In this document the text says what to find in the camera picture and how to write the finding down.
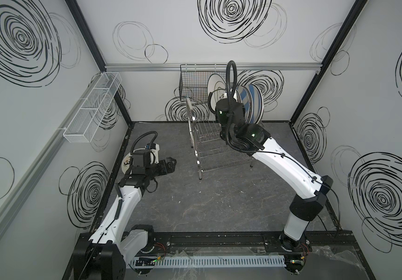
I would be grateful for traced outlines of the white plate green clover outline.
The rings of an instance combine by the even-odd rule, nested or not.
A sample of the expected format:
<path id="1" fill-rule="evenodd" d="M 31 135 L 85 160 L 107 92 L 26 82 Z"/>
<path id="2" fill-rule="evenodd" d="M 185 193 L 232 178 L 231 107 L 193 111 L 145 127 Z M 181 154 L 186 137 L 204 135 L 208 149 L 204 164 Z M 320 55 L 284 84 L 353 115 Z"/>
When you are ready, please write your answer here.
<path id="1" fill-rule="evenodd" d="M 214 107 L 217 102 L 225 98 L 225 80 L 217 73 L 210 75 L 208 84 L 208 103 Z"/>

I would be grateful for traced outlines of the blue white striped plate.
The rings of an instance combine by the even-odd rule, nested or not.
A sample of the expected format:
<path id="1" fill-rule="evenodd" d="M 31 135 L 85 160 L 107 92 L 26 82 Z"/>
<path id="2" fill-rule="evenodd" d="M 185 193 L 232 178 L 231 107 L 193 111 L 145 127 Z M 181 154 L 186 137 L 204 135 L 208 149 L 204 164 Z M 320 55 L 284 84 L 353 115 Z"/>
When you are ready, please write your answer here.
<path id="1" fill-rule="evenodd" d="M 257 124 L 257 120 L 259 117 L 259 105 L 260 105 L 260 101 L 259 101 L 259 97 L 258 97 L 259 89 L 255 85 L 250 84 L 249 90 L 251 92 L 252 100 L 253 100 L 253 114 L 252 114 L 251 123 Z"/>

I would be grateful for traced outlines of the green red rimmed white plate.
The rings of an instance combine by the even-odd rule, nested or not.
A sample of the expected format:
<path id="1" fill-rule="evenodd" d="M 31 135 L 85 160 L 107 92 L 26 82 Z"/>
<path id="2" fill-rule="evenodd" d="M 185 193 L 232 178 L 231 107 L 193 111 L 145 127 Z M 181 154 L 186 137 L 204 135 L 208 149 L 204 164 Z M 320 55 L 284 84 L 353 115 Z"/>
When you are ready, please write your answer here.
<path id="1" fill-rule="evenodd" d="M 257 123 L 261 122 L 262 118 L 263 118 L 263 113 L 264 113 L 264 100 L 263 100 L 263 95 L 261 93 L 261 91 L 259 91 L 259 101 L 260 101 L 260 105 L 259 105 L 259 117 L 257 120 Z"/>

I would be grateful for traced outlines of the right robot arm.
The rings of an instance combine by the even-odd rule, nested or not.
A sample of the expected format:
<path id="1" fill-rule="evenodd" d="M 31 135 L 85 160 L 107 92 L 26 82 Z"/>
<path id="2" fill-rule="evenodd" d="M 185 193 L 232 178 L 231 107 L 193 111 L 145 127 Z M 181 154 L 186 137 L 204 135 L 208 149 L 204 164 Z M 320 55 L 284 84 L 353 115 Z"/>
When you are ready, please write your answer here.
<path id="1" fill-rule="evenodd" d="M 263 163 L 295 191 L 279 237 L 281 247 L 293 252 L 300 246 L 309 223 L 322 212 L 333 180 L 312 172 L 291 157 L 259 124 L 245 122 L 244 105 L 235 99 L 219 100 L 215 114 L 221 125 L 220 137 L 231 149 Z"/>

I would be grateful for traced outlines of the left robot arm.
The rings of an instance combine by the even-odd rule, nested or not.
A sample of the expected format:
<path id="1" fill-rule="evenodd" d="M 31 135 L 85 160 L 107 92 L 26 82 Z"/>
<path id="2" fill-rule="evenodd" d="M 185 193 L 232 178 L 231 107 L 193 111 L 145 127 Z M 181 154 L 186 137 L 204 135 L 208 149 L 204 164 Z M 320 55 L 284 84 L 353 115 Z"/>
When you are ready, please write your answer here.
<path id="1" fill-rule="evenodd" d="M 159 159 L 158 153 L 150 149 L 130 153 L 127 171 L 106 217 L 91 236 L 82 235 L 74 248 L 76 280 L 122 280 L 136 254 L 142 249 L 153 249 L 152 226 L 138 226 L 129 233 L 125 229 L 150 182 L 173 173 L 176 164 L 176 159 Z"/>

